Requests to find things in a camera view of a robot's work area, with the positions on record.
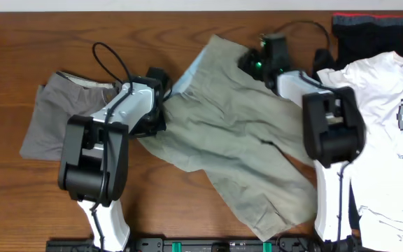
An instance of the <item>green tape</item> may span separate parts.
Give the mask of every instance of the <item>green tape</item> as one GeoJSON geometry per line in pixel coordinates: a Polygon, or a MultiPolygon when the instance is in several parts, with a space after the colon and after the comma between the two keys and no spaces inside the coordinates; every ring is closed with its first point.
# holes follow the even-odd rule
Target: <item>green tape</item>
{"type": "Polygon", "coordinates": [[[172,252],[181,252],[181,243],[180,242],[172,243],[172,252]]]}
{"type": "Polygon", "coordinates": [[[264,248],[262,252],[271,252],[271,242],[264,242],[262,247],[264,248]]]}

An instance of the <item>red trim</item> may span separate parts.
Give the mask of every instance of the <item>red trim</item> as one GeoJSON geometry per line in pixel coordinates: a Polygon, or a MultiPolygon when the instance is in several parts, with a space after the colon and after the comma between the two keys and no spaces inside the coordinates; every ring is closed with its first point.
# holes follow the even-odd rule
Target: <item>red trim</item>
{"type": "Polygon", "coordinates": [[[370,15],[370,14],[361,14],[361,13],[334,13],[334,16],[345,16],[345,17],[369,16],[372,18],[403,18],[402,15],[370,15]]]}

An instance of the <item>brown tabletop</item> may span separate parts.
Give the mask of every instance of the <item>brown tabletop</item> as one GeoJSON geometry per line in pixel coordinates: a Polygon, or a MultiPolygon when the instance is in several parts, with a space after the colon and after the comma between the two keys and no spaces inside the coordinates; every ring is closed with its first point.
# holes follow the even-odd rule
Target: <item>brown tabletop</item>
{"type": "MultiPolygon", "coordinates": [[[[91,46],[112,46],[134,74],[150,66],[177,80],[212,34],[258,46],[258,36],[296,19],[330,29],[332,12],[235,13],[0,13],[0,251],[44,251],[49,238],[86,238],[87,218],[57,186],[58,162],[23,160],[18,154],[38,85],[57,70],[112,81],[91,46]]],[[[298,67],[310,69],[325,38],[316,28],[288,30],[298,67]]],[[[122,74],[103,54],[108,68],[122,74]]],[[[312,168],[297,163],[312,183],[312,168]]],[[[129,149],[129,178],[121,197],[132,232],[166,237],[254,237],[202,171],[185,173],[152,156],[137,141],[129,149]]],[[[312,222],[291,232],[312,233],[312,222]]]]}

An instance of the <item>folded gray garment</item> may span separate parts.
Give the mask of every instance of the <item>folded gray garment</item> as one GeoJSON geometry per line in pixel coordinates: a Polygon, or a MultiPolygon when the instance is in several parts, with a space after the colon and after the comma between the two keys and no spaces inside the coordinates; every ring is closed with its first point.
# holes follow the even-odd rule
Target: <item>folded gray garment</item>
{"type": "Polygon", "coordinates": [[[111,87],[111,84],[98,84],[63,72],[54,73],[46,86],[38,87],[34,113],[20,155],[60,160],[68,119],[72,115],[89,116],[101,110],[116,96],[111,87]]]}
{"type": "Polygon", "coordinates": [[[316,190],[275,148],[313,166],[302,142],[301,109],[237,67],[246,51],[213,36],[189,85],[164,103],[167,130],[139,141],[184,171],[203,169],[236,217],[264,241],[312,219],[316,190]]]}

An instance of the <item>wooden surface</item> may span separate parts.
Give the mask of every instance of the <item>wooden surface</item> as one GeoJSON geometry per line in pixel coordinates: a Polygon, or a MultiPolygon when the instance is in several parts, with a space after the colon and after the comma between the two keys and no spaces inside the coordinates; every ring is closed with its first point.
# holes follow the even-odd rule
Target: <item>wooden surface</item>
{"type": "MultiPolygon", "coordinates": [[[[44,251],[51,237],[91,234],[83,211],[57,186],[58,162],[23,160],[18,154],[37,86],[51,73],[65,70],[112,81],[91,54],[92,44],[103,41],[131,72],[144,75],[149,66],[162,67],[176,80],[210,35],[257,46],[259,34],[300,18],[330,28],[330,12],[0,13],[0,251],[44,251]]],[[[308,25],[288,32],[295,64],[308,69],[325,38],[308,25]]],[[[120,75],[118,63],[104,55],[108,68],[120,75]]],[[[311,168],[298,167],[315,183],[311,168]]],[[[135,234],[253,237],[204,172],[185,173],[137,141],[130,145],[129,179],[121,199],[135,234]]],[[[312,222],[292,230],[311,231],[312,222]]]]}

